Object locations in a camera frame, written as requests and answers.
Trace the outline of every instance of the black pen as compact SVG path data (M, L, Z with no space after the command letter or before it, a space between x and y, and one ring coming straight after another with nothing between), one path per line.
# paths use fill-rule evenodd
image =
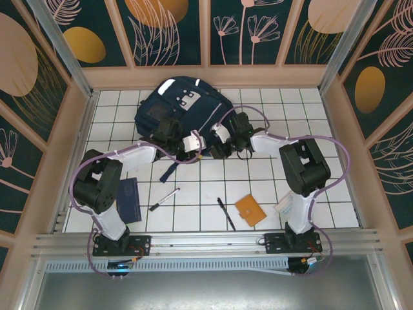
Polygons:
M153 211L156 208L159 207L159 205L163 202L165 202L167 199L171 198L174 194L176 194L177 192L179 192L180 188L177 188L176 190L174 190L173 192L171 192L170 194L168 194L165 198L161 199L158 203L155 203L153 206L151 206L151 208L149 208L149 211Z
M231 218L230 218L230 215L228 214L227 208L226 208L226 207L224 206L224 204L222 203L221 198L218 197L217 201L218 201L219 206L221 207L221 209L224 210L225 216L227 217L228 222L230 222L230 225L231 225L232 229L233 229L234 231L236 231L235 226L234 226L234 223L232 223L232 220L231 220Z

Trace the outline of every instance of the metal floor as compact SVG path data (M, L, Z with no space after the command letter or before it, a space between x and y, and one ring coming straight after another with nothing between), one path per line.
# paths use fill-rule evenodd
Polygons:
M382 309L365 256L337 256L325 273L293 278L257 271L46 273L37 310Z

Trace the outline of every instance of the metal bracket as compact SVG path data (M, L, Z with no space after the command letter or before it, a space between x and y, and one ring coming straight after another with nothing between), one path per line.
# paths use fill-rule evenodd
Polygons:
M151 236L130 236L129 246L123 253L119 254L112 253L111 250L108 249L106 245L103 243L103 238L101 236L97 236L95 238L95 244L92 254L96 257L137 256L136 250L140 250L140 248L142 248L144 250L143 256L149 256L151 239Z
M321 246L320 235L317 232L313 232L308 237L309 242L317 249L317 251L322 252L323 247ZM313 249L307 244L298 245L295 249L291 249L288 242L285 239L285 234L265 234L265 251L267 254L280 254L280 253L312 253Z

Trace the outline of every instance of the dark green wallpaper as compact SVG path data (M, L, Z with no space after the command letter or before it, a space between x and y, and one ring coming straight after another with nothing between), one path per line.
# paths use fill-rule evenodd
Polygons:
M413 225L413 110L370 153L400 229Z
M412 16L412 2L394 1L344 81L366 138L413 91Z
M10 1L0 19L0 100L47 141L67 84Z
M380 9L381 5L383 4L384 0L377 0L377 3L373 9L373 12L371 13L370 17L367 19L362 31L360 32L356 42L353 44L353 47L351 48L350 52L348 53L347 57L344 59L343 64L341 65L340 69L338 70L338 73L341 75L343 73L344 69L347 66L348 61L350 61L350 58L353 56L354 50L358 47L360 44L360 41L363 39L367 29L369 28L370 24L372 23L373 19L375 18L378 10Z
M8 249L6 247L0 247L0 273L3 265L5 264L7 252Z
M45 3L82 67L126 66L104 0Z
M344 25L347 25L351 17L343 12L355 10L354 1L330 0L330 2L332 5L327 6L327 1L304 1L285 64L326 65L328 63L345 30ZM310 4L313 6L312 15L309 15Z
M137 66L201 64L198 0L116 3Z
M242 1L212 0L211 65L275 64L291 4L292 0L254 1L254 6L245 7Z
M406 243L406 250L413 264L413 242Z
M0 116L0 230L15 233L42 155Z
M30 5L28 5L27 0L23 1L23 4L26 6L26 9L28 10L28 12L30 13L30 15L32 16L33 20L35 21L35 23L37 24L37 27L40 29L41 33L43 34L43 36L45 37L45 39L47 40L47 42L49 43L50 47L52 47L54 54L57 56L57 58L59 58L60 63L63 65L63 68L65 68L65 71L67 72L67 74L69 75L69 77L72 77L72 74L70 73L69 69L67 69L65 63L63 62L62 58L60 57L59 53L56 51L56 49L53 46L53 43L51 42L51 40L49 39L49 37L47 36L46 32L43 30L43 27L39 24L39 21L35 18L32 9L30 8Z

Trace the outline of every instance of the white tile floor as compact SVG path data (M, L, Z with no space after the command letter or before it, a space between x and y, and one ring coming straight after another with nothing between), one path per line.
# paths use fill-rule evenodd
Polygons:
M86 150L106 152L129 146L139 139L134 116L138 102L151 90L101 92L90 129ZM325 109L316 88L256 88L222 89L221 93L234 104L248 104L263 111L271 123L270 132L286 136L320 134L331 136ZM261 116L245 109L255 127L263 127ZM320 149L332 171L332 179L343 173L332 143L318 140ZM284 228L274 210L289 190L279 158L254 153L252 159L241 161L233 154L227 160L203 159L192 165L180 165L166 183L159 178L172 161L162 159L143 165L136 171L123 174L124 178L138 179L142 222L129 224L132 232L172 231L231 231L224 212L217 205L220 197L237 230L268 230ZM180 187L176 196L154 212L151 206L166 194ZM239 216L235 202L252 194L267 217L255 227L249 227ZM346 183L319 197L314 211L314 222L323 228L359 227ZM63 232L88 232L92 228L89 216L69 208Z

